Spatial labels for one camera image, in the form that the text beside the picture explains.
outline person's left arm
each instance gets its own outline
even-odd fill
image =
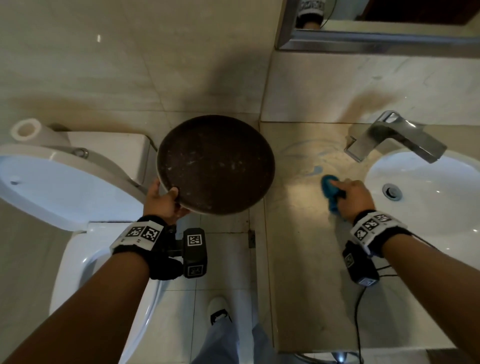
[[[188,210],[175,204],[178,189],[160,196],[159,184],[157,180],[149,189],[144,215],[175,224]],[[158,261],[165,263],[163,268],[181,266],[167,257]],[[114,254],[4,364],[118,363],[150,275],[141,254]]]

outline person's right arm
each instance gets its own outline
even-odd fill
[[[332,184],[346,192],[338,209],[351,223],[375,210],[361,181]],[[404,234],[387,240],[382,253],[450,340],[480,363],[480,271]]]

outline faucet spout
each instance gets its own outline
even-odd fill
[[[405,120],[396,111],[385,111],[345,153],[362,162],[385,139],[392,138],[429,163],[436,162],[447,146],[423,131],[423,125]]]

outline blue sponge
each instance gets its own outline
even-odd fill
[[[328,210],[334,215],[340,215],[336,204],[336,199],[339,197],[345,198],[345,191],[333,186],[330,181],[338,181],[338,178],[331,174],[326,174],[322,177],[320,185],[322,186],[322,192],[328,199]]]

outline jeans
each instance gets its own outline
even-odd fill
[[[255,364],[304,364],[291,354],[277,354],[260,324],[253,328],[252,334]],[[209,328],[204,345],[192,364],[239,364],[238,352],[237,329],[228,317],[224,317]]]

